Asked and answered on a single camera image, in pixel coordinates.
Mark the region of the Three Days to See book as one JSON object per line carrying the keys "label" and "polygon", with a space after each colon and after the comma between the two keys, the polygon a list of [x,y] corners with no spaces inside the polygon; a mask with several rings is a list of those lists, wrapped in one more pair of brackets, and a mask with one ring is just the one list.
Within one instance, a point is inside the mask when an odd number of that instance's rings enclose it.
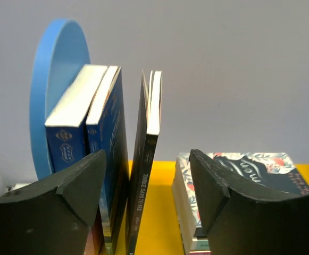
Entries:
{"label": "Three Days to See book", "polygon": [[162,71],[141,77],[137,132],[127,205],[126,254],[135,254],[161,123]]}

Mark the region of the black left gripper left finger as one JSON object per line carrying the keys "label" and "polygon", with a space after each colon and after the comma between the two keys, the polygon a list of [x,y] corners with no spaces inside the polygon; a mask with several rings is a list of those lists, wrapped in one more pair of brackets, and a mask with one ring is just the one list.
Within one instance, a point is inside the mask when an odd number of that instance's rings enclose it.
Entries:
{"label": "black left gripper left finger", "polygon": [[0,196],[0,254],[83,254],[105,171],[99,150]]}

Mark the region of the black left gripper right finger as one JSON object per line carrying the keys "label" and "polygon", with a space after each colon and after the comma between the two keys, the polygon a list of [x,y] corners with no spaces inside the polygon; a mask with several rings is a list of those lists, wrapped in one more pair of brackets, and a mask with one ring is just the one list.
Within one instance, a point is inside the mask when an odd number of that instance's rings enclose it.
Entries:
{"label": "black left gripper right finger", "polygon": [[189,163],[212,254],[309,254],[309,185],[286,153],[193,149]]}

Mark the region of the Jane Eyre blue book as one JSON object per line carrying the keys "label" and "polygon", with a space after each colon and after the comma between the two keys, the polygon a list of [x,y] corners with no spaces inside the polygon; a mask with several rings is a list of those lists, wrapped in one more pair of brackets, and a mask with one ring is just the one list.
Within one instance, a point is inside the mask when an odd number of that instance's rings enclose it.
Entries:
{"label": "Jane Eyre blue book", "polygon": [[107,98],[117,70],[117,66],[84,65],[45,121],[56,173],[90,154],[86,118],[95,107],[95,97]]}

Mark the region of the Animal Farm blue book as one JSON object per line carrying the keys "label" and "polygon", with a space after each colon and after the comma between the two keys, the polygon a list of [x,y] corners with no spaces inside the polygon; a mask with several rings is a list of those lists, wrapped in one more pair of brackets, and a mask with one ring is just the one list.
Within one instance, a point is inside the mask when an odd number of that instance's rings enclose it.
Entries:
{"label": "Animal Farm blue book", "polygon": [[127,201],[128,152],[122,72],[109,66],[86,119],[90,151],[104,150],[106,173],[99,199],[107,254],[115,254]]}

